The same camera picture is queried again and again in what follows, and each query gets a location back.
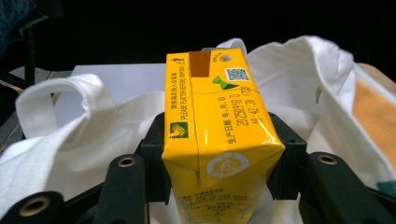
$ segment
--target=printed logo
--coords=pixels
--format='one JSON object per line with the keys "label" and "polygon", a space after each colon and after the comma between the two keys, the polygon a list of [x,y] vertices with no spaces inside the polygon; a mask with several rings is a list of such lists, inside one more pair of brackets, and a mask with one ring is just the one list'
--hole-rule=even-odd
{"label": "printed logo", "polygon": [[188,138],[189,137],[189,123],[175,122],[171,123],[171,138]]}
{"label": "printed logo", "polygon": [[171,61],[178,63],[178,64],[184,64],[184,59],[174,58],[174,59],[171,59]]}
{"label": "printed logo", "polygon": [[207,165],[207,172],[215,177],[235,175],[248,167],[248,158],[240,153],[224,153]]}
{"label": "printed logo", "polygon": [[232,89],[232,88],[235,88],[238,86],[238,85],[227,83],[227,82],[221,80],[220,77],[215,77],[215,79],[213,79],[212,82],[216,83],[216,84],[220,84],[220,87],[222,90],[229,90],[229,89]]}

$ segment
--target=white tote bag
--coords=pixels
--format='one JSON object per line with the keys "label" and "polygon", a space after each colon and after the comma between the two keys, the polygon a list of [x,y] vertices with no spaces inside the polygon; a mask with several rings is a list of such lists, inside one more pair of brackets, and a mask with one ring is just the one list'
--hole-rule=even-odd
{"label": "white tote bag", "polygon": [[[77,91],[85,112],[58,127],[51,93]],[[92,74],[50,79],[26,89],[16,102],[25,140],[0,157],[0,217],[20,199],[55,190],[68,200],[105,180],[110,162],[134,153],[155,116],[163,92],[152,91],[114,105]]]}

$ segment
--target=orange fabric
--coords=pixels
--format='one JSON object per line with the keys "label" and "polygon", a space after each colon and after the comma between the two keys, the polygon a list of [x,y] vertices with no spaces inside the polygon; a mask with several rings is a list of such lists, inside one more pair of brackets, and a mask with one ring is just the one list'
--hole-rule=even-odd
{"label": "orange fabric", "polygon": [[396,105],[358,80],[353,114],[396,170]]}
{"label": "orange fabric", "polygon": [[370,64],[358,63],[358,66],[364,69],[364,71],[373,77],[379,84],[396,96],[396,83],[394,83],[390,78],[385,76],[381,71]]}

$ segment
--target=green logo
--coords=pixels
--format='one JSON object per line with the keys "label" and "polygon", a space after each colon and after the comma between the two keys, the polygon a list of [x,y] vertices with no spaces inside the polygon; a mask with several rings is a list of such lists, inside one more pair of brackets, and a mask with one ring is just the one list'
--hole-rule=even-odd
{"label": "green logo", "polygon": [[213,79],[213,83],[220,84],[222,90],[228,90],[228,89],[232,89],[232,88],[235,88],[238,86],[238,85],[234,85],[231,83],[227,83],[227,82],[221,80],[220,77],[215,77],[215,79]]}
{"label": "green logo", "polygon": [[171,138],[188,138],[189,137],[189,123],[175,122],[171,123]]}
{"label": "green logo", "polygon": [[174,58],[171,61],[178,63],[178,64],[184,64],[184,59]]}

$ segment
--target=bag handle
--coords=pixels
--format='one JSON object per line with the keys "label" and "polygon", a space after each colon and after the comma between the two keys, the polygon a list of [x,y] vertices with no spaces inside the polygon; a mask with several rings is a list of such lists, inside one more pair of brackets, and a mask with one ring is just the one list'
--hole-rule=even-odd
{"label": "bag handle", "polygon": [[49,79],[27,88],[16,101],[16,111],[26,138],[48,135],[58,129],[51,93],[78,91],[85,116],[114,106],[110,92],[94,74]]}

